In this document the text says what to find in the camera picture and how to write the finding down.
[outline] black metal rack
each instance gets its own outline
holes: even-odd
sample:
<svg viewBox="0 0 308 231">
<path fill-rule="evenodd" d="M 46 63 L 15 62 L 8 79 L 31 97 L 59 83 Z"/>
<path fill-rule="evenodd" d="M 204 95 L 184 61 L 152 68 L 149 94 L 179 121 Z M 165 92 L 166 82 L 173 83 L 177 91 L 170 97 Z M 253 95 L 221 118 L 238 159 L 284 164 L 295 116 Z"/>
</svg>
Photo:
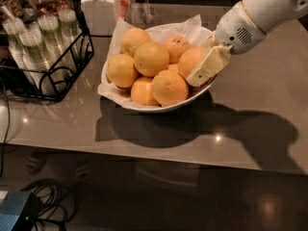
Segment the black metal rack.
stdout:
<svg viewBox="0 0 308 231">
<path fill-rule="evenodd" d="M 71 54 L 74 66 L 76 68 L 75 71 L 66 65 L 59 66 L 59 63 L 66 56 L 66 54 Z M 62 101 L 93 55 L 94 47 L 90 38 L 90 31 L 86 28 L 67 47 L 61 57 L 55 61 L 48 70 L 19 68 L 13 60 L 1 60 L 0 77 L 4 81 L 6 90 L 11 91 L 13 95 Z M 57 79 L 57 81 L 55 81 L 53 75 L 57 71 L 65 71 L 68 74 L 66 74 L 63 79 Z M 38 85 L 33 85 L 28 81 L 28 73 L 36 73 L 41 75 Z M 53 90 L 53 93 L 44 93 L 42 83 L 46 82 L 48 82 L 48 85 L 51 87 L 51 90 Z M 61 84 L 64 88 L 59 90 L 57 88 L 59 84 Z"/>
</svg>

